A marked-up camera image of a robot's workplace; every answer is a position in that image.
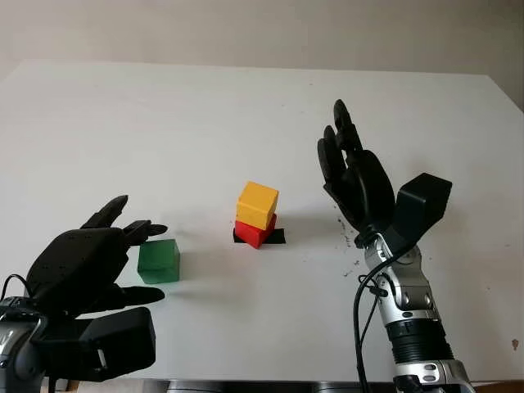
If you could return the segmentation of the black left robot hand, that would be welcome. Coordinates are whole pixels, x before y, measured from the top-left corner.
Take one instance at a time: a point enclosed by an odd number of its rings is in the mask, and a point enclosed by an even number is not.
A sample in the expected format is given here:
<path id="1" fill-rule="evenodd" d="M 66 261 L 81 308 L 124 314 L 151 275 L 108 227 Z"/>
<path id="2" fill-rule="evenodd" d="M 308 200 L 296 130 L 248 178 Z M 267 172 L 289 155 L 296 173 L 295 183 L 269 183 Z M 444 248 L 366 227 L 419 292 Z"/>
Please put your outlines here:
<path id="1" fill-rule="evenodd" d="M 80 228 L 60 234 L 43 250 L 26 276 L 37 310 L 57 318 L 76 318 L 165 298 L 158 288 L 115 283 L 129 260 L 129 249 L 167 231 L 165 225 L 149 219 L 115 227 L 127 201 L 126 195 L 113 198 Z"/>

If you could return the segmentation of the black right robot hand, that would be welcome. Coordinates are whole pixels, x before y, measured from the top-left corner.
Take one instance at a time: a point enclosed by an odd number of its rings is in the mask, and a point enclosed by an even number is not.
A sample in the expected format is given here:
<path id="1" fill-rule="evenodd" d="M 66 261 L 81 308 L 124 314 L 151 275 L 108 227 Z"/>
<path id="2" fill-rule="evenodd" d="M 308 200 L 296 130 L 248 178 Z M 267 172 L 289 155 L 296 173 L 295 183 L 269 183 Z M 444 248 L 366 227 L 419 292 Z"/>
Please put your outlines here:
<path id="1" fill-rule="evenodd" d="M 395 196 L 380 160 L 363 148 L 345 103 L 333 107 L 334 126 L 318 140 L 323 188 L 358 233 L 355 245 L 365 248 L 392 221 Z"/>

